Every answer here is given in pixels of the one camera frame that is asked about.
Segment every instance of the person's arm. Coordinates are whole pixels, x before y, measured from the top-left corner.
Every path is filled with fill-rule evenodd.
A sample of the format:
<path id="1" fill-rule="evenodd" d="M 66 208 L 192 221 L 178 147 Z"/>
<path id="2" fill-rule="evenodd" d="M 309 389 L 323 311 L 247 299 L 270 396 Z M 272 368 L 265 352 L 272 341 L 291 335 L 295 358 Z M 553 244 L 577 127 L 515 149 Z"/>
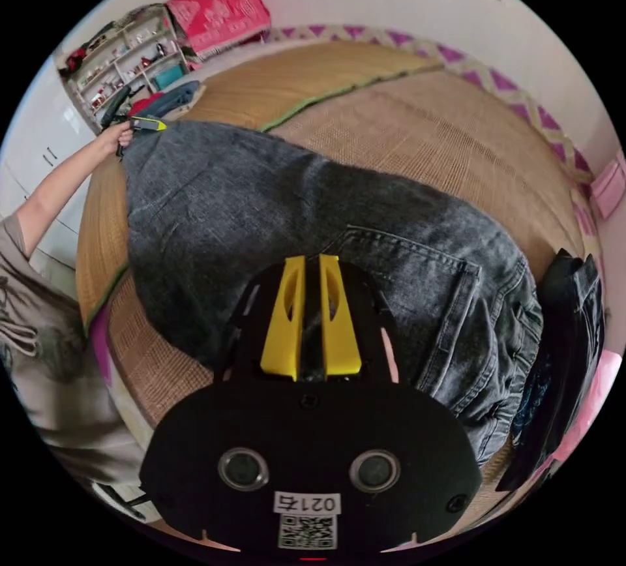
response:
<path id="1" fill-rule="evenodd" d="M 132 139 L 130 123 L 113 125 L 56 167 L 16 211 L 22 229 L 24 255 L 35 248 L 81 184 L 96 167 Z"/>

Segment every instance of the person's hand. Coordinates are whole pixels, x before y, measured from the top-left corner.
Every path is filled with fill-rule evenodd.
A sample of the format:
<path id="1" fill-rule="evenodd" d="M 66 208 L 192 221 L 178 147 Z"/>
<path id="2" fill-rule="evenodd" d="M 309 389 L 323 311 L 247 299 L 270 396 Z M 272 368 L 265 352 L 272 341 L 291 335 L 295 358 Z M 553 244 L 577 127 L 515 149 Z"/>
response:
<path id="1" fill-rule="evenodd" d="M 132 129 L 130 128 L 130 121 L 126 121 L 105 129 L 94 140 L 94 143 L 97 144 L 98 148 L 105 155 L 112 155 L 117 151 L 118 145 L 121 145 L 125 149 L 130 144 L 131 140 Z"/>

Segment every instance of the white shelving unit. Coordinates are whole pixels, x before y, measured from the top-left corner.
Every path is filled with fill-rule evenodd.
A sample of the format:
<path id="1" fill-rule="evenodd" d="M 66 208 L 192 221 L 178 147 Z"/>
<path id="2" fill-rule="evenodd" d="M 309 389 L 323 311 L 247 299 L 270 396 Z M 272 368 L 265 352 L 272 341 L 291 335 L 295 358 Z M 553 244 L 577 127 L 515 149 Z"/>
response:
<path id="1" fill-rule="evenodd" d="M 144 66 L 142 58 L 151 60 L 150 65 Z M 100 118 L 119 90 L 130 85 L 135 92 L 145 86 L 156 93 L 155 76 L 176 65 L 183 74 L 189 72 L 170 19 L 160 8 L 108 35 L 66 85 L 87 122 L 99 130 Z"/>

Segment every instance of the gray t-shirt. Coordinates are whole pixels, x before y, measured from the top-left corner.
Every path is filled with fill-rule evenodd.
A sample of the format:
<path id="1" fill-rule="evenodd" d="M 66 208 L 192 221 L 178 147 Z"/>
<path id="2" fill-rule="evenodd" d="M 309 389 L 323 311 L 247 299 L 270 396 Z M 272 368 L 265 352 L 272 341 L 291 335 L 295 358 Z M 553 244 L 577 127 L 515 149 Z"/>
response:
<path id="1" fill-rule="evenodd" d="M 0 222 L 0 358 L 69 472 L 100 483 L 136 481 L 143 451 L 100 375 L 78 304 L 30 266 L 16 215 Z"/>

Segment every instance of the jeans back pocket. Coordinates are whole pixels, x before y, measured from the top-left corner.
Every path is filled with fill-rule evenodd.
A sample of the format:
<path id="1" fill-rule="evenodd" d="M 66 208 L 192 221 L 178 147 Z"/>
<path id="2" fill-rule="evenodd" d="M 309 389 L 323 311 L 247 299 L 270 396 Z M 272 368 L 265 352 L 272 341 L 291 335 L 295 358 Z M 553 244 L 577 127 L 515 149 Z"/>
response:
<path id="1" fill-rule="evenodd" d="M 355 226 L 323 252 L 374 277 L 398 324 L 394 355 L 400 380 L 435 397 L 444 378 L 455 376 L 449 369 L 479 285 L 480 267 L 427 244 Z M 475 381 L 483 370 L 477 363 Z M 457 383 L 473 386 L 475 381 L 464 377 Z"/>

